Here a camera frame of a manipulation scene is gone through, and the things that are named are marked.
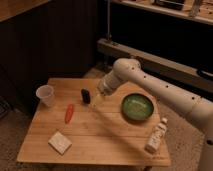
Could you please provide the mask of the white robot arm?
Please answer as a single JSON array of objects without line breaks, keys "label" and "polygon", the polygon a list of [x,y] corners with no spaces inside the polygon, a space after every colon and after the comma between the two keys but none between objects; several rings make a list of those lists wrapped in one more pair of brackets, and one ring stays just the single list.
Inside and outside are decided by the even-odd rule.
[{"label": "white robot arm", "polygon": [[213,102],[183,88],[149,75],[137,59],[119,58],[97,84],[101,96],[112,95],[126,82],[132,82],[185,118],[204,134],[197,171],[213,171]]}]

